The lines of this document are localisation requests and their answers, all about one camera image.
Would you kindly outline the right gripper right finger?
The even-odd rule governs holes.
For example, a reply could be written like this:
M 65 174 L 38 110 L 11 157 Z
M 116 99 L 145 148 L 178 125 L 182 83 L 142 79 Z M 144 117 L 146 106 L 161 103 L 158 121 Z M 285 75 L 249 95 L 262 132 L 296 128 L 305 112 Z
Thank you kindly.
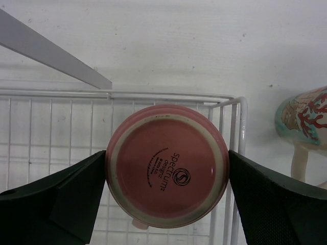
M 326 244 L 325 189 L 228 154 L 247 244 Z

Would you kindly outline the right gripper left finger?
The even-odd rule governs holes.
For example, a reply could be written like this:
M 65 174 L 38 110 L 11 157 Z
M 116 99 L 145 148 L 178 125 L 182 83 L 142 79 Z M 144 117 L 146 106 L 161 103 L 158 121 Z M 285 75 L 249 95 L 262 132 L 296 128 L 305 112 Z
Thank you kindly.
M 1 193 L 1 244 L 89 244 L 105 184 L 105 151 Z

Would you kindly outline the cream coral pattern mug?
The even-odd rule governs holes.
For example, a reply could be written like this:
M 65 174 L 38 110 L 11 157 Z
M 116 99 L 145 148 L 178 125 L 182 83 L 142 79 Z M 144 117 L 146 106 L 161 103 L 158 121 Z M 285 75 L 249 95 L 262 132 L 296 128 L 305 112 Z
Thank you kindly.
M 274 124 L 279 137 L 294 146 L 291 177 L 305 182 L 309 152 L 326 156 L 326 86 L 282 102 Z

